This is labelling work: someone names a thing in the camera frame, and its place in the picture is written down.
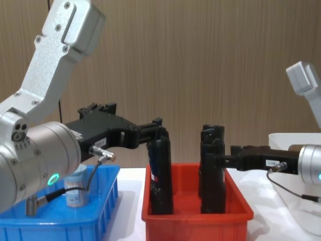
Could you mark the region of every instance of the green indicator light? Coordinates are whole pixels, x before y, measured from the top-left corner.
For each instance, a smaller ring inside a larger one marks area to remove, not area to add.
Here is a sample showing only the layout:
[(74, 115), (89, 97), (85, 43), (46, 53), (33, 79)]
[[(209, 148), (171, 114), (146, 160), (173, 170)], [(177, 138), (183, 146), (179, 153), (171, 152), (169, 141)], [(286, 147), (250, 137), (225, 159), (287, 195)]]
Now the green indicator light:
[(52, 175), (49, 180), (48, 180), (48, 185), (52, 185), (55, 182), (57, 182), (59, 179), (59, 173), (55, 173), (54, 175)]

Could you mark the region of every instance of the wood grain panel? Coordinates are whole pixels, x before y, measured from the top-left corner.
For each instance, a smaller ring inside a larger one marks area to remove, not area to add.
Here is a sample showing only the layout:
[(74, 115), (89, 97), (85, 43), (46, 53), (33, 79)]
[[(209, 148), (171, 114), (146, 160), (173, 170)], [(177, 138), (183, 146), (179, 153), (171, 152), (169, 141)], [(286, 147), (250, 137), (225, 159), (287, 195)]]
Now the wood grain panel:
[[(39, 8), (39, 1), (28, 1), (33, 4), (24, 9), (18, 2), (24, 1), (0, 2), (24, 12), (17, 17), (0, 10), (16, 28), (0, 29), (2, 36), (3, 31), (15, 36), (14, 41), (2, 37), (6, 57), (0, 56), (5, 66), (0, 78), (16, 86), (46, 15), (46, 9), (39, 16), (26, 13)], [(96, 52), (76, 67), (68, 84), (64, 121), (78, 118), (77, 109), (91, 102), (117, 102), (117, 113), (137, 124), (160, 116), (170, 132), (173, 162), (199, 160), (202, 124), (224, 125), (227, 146), (266, 145), (275, 132), (319, 131), (285, 73), (307, 60), (321, 74), (319, 0), (93, 2), (106, 14), (106, 26)], [(15, 45), (25, 57), (14, 54)], [(114, 151), (123, 167), (148, 163), (144, 146)]]

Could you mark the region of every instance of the black tube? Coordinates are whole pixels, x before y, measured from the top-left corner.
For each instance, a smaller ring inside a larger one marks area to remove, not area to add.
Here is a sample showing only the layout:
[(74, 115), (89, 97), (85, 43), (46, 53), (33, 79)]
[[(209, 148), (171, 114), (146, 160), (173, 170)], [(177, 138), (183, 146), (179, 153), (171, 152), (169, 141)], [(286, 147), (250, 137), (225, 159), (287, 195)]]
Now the black tube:
[(173, 214), (171, 143), (168, 137), (147, 144), (151, 171), (150, 203), (152, 214)]
[(203, 126), (201, 133), (201, 163), (199, 195), (202, 199), (201, 213), (225, 213), (224, 169), (218, 168), (207, 154), (225, 154), (224, 127)]

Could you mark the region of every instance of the plastic container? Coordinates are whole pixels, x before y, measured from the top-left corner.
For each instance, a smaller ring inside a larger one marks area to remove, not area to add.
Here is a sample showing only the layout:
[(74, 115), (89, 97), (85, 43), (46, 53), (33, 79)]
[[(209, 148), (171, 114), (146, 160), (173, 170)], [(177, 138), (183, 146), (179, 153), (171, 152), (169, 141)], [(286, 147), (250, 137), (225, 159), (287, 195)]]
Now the plastic container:
[[(87, 166), (84, 164), (80, 164), (76, 171), (74, 171), (71, 175), (64, 178), (65, 188), (71, 187), (83, 187), (86, 188), (87, 183)], [(66, 192), (66, 202), (69, 207), (82, 207), (85, 206), (89, 197), (87, 195), (87, 191), (81, 190), (72, 190)]]
[(226, 213), (201, 214), (199, 164), (172, 164), (174, 214), (151, 215), (146, 168), (142, 220), (146, 241), (244, 241), (253, 211), (225, 171)]
[[(87, 174), (92, 169), (93, 166), (88, 166)], [(27, 217), (25, 202), (18, 203), (0, 214), (0, 240), (100, 241), (117, 201), (118, 172), (118, 166), (100, 166), (90, 185), (89, 203), (83, 207), (68, 207), (63, 195), (39, 208), (35, 217)], [(63, 187), (61, 180), (41, 190), (37, 196)]]
[[(321, 133), (274, 133), (269, 135), (273, 149), (288, 150), (291, 145), (321, 145)], [(321, 196), (321, 186), (305, 184), (298, 175), (274, 173), (273, 180), (298, 194)], [(296, 222), (306, 231), (321, 236), (321, 205), (298, 198), (273, 185)]]

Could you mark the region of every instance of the red plastic bin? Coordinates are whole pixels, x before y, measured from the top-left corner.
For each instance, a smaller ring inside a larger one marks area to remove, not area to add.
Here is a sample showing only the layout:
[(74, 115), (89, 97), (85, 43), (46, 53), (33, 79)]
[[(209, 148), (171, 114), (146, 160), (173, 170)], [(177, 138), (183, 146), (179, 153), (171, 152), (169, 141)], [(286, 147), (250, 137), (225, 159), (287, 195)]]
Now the red plastic bin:
[(201, 214), (199, 164), (172, 164), (174, 214), (151, 215), (150, 167), (146, 167), (142, 220), (146, 241), (244, 241), (253, 211), (225, 171), (226, 213)]

